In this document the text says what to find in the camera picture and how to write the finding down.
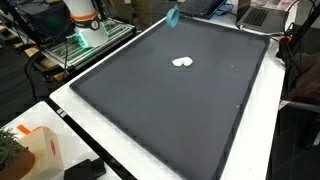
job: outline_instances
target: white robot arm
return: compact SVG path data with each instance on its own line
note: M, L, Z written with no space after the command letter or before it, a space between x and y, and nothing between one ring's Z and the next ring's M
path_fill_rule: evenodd
M97 47L108 41L108 32L100 22L91 0L63 0L75 21L75 32L82 47Z

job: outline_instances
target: teal object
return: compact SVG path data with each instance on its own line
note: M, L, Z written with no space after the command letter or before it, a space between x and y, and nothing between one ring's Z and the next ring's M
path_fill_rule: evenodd
M172 9L167 12L166 24L167 26L174 28L179 21L179 8L175 5Z

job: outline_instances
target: white table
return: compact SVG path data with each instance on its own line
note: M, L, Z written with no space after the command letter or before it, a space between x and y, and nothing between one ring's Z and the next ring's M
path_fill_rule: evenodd
M17 137L23 137L18 125L24 125L33 130L38 126L46 126L55 132L58 136L59 147L62 161L65 169L68 169L85 159L95 160L98 155L45 103L40 102L19 117L5 125L7 128L13 128ZM107 173L99 180L121 180L121 178L105 164ZM64 172L61 172L52 180L63 179Z
M235 4L233 11L236 12L236 9L237 5ZM294 21L295 13L296 7L291 10L287 26ZM203 21L236 28L235 16L231 14ZM76 79L108 60L109 57L144 33L52 93L50 98L139 180L181 179L69 88L69 85ZM280 59L275 58L277 48L277 43L271 41L245 108L221 180L264 180L266 177L285 73L283 63Z

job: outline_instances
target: black mat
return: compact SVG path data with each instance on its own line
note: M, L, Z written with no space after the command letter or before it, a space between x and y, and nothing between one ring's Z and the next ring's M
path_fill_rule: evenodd
M195 20L162 23L71 88L182 177L215 179L268 43ZM185 56L190 67L172 66Z

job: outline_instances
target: small white object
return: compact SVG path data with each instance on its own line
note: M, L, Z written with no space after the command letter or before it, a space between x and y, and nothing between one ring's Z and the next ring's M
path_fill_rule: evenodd
M178 58L172 61L172 64L174 66L182 66L182 64L184 66L190 66L193 63L192 59L189 57L182 57L182 58Z

